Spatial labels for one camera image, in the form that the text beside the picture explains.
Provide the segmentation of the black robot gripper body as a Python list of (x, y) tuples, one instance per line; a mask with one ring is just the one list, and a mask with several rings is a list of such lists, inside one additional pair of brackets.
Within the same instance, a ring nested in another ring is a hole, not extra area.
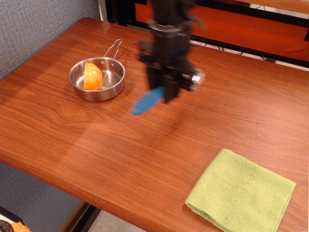
[(193, 75), (197, 69), (188, 60), (190, 50), (191, 23), (176, 26), (150, 23), (154, 40), (139, 40), (140, 60), (147, 67), (160, 69), (163, 76), (167, 74)]

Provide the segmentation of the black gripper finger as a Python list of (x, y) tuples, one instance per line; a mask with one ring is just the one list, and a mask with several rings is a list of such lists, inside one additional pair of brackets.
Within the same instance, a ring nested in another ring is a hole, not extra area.
[(180, 89), (180, 76), (179, 75), (165, 75), (165, 102), (168, 103), (178, 96)]
[(152, 67), (147, 67), (148, 82), (150, 90), (164, 87), (163, 71)]

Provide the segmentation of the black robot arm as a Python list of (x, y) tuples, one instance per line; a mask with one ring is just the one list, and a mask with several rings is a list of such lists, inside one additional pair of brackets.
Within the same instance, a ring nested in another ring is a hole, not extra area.
[(147, 66), (150, 91), (137, 106), (153, 106), (159, 100), (169, 102), (181, 88), (196, 90), (205, 79), (205, 72), (187, 59), (192, 23), (199, 22), (190, 14), (192, 0), (154, 0), (154, 18), (149, 27), (154, 32), (152, 42), (139, 40), (140, 60)]

